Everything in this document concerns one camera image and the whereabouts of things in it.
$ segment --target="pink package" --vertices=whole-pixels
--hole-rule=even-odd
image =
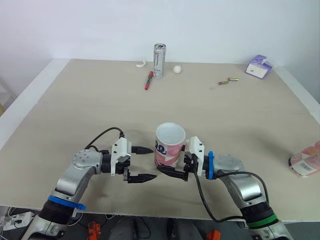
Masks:
[[[176,123],[165,122],[157,127],[155,135],[155,165],[176,167],[186,138],[185,130]]]
[[[291,157],[289,167],[302,178],[320,173],[320,141]]]

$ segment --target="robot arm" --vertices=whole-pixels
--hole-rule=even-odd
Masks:
[[[230,155],[214,156],[212,152],[204,156],[204,145],[196,136],[186,141],[184,150],[183,171],[176,171],[170,166],[158,166],[157,169],[170,177],[185,181],[188,181],[188,173],[200,177],[204,170],[208,180],[219,178],[224,183],[254,240],[294,240],[274,214],[256,180],[251,175],[235,174],[245,171],[239,159]]]
[[[74,209],[85,210],[79,203],[92,175],[101,173],[123,174],[128,183],[144,183],[156,175],[138,174],[131,176],[128,166],[132,153],[148,154],[149,148],[134,146],[121,137],[113,146],[112,153],[84,149],[73,158],[71,165],[58,180],[56,187],[44,204],[39,215],[35,216],[22,240],[51,239],[62,237],[67,230],[68,221]]]

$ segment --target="wooden table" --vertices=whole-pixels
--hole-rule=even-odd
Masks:
[[[306,98],[274,71],[261,80],[244,65],[181,63],[182,73],[174,74],[175,64],[145,91],[151,63],[53,60],[0,118],[0,205],[41,209],[74,154],[109,127],[153,148],[157,126],[174,122],[187,138],[198,136],[206,153],[238,157],[260,175],[280,219],[320,221],[320,174],[302,179],[288,168],[290,156],[319,140]],[[240,80],[217,85],[227,77]],[[317,117],[319,105],[312,104]],[[117,136],[96,145],[111,149]],[[184,182],[158,172],[153,154],[133,155],[130,171],[158,177],[128,184],[122,175],[95,175],[80,202],[90,213],[209,219],[194,176]],[[202,177],[201,184],[217,218],[240,214],[220,180]]]

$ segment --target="barcode label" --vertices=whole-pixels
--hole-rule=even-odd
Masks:
[[[317,169],[309,166],[304,160],[300,160],[291,166],[296,172],[302,176],[307,176],[310,173],[317,171]]]
[[[307,166],[304,162],[302,162],[302,163],[300,164],[300,166],[303,167],[303,168],[304,168],[305,170],[307,170],[308,172],[313,172],[313,171],[314,171],[313,168]]]

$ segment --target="power strip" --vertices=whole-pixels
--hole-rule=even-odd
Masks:
[[[34,216],[35,214],[31,211],[12,216],[3,216],[0,218],[0,223],[3,225],[3,231],[18,229],[28,226]]]

